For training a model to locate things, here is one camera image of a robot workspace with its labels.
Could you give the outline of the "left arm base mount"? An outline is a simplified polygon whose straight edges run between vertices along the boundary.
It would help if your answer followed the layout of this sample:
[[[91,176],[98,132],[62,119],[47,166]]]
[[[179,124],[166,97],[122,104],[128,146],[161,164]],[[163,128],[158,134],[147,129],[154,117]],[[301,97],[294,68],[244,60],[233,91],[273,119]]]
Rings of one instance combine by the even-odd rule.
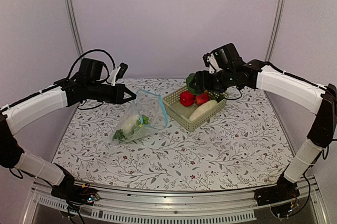
[[[89,183],[84,185],[76,185],[74,177],[60,165],[57,165],[65,175],[61,183],[53,186],[51,195],[53,197],[61,198],[76,203],[78,205],[93,205],[94,202],[100,199],[98,191],[91,188]]]

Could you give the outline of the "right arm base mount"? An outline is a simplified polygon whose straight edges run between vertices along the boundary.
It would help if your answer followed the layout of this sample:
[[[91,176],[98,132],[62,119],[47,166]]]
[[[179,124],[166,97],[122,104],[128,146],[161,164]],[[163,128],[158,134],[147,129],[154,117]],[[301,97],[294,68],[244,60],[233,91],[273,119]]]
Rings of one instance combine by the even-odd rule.
[[[271,212],[277,218],[287,218],[290,216],[294,208],[291,200],[297,201],[300,192],[297,183],[291,183],[281,174],[276,185],[271,187],[263,187],[254,191],[254,199],[258,206],[271,205],[287,201],[287,203],[271,207]]]

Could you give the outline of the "clear zip top bag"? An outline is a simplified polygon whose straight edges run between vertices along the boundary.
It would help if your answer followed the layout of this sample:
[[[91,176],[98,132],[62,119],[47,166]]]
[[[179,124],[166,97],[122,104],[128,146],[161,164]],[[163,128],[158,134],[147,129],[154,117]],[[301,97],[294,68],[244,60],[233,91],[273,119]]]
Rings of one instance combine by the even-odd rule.
[[[118,144],[130,144],[167,128],[169,123],[163,98],[147,90],[138,90],[136,99],[111,134]]]

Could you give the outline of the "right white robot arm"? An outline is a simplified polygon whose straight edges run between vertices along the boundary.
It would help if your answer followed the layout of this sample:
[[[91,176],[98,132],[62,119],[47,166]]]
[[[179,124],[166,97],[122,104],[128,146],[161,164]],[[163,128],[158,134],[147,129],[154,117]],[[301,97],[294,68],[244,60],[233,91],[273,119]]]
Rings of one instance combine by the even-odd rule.
[[[315,115],[306,141],[296,153],[272,190],[277,201],[293,191],[293,185],[313,165],[334,139],[336,129],[336,87],[323,86],[280,70],[258,59],[244,62],[234,44],[229,43],[203,55],[207,70],[198,71],[187,80],[193,93],[223,93],[229,87],[260,89],[288,99]]]

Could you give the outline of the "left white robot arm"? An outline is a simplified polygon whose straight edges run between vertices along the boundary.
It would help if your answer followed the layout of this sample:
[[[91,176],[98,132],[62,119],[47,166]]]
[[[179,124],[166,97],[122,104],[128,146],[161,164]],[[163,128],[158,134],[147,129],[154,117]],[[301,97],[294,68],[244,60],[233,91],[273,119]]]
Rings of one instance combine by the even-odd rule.
[[[52,112],[86,100],[121,105],[136,98],[136,94],[124,84],[117,83],[127,71],[127,64],[120,63],[108,70],[104,62],[86,58],[90,53],[91,50],[85,52],[74,62],[79,64],[76,73],[73,72],[75,67],[71,66],[65,78],[1,108],[1,166],[15,168],[58,186],[58,192],[67,200],[78,196],[77,186],[70,182],[73,176],[64,168],[25,150],[18,144],[15,135]],[[108,70],[105,78],[101,77],[103,70]]]

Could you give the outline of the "green toy vegetable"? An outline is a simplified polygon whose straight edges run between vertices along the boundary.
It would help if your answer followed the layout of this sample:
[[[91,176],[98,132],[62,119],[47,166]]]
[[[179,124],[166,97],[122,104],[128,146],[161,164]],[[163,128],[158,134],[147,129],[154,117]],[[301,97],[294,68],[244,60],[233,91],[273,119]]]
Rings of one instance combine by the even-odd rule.
[[[192,95],[201,95],[201,94],[206,92],[206,90],[203,87],[201,87],[199,84],[197,84],[196,78],[195,78],[195,73],[190,73],[187,76],[186,86],[187,86],[187,90]]]

